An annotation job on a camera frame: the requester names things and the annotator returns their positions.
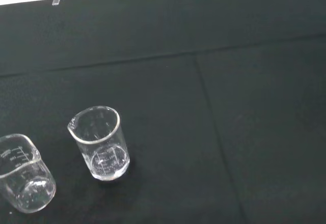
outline black tablecloth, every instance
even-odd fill
[[[57,193],[0,223],[325,223],[326,0],[0,6],[0,135],[31,138]],[[66,126],[122,119],[104,184]]]

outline empty glass beaker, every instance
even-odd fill
[[[94,178],[111,181],[126,172],[130,159],[120,117],[114,109],[85,109],[72,118],[68,130]]]
[[[25,135],[0,138],[0,193],[19,211],[43,209],[54,197],[56,182],[32,141]]]

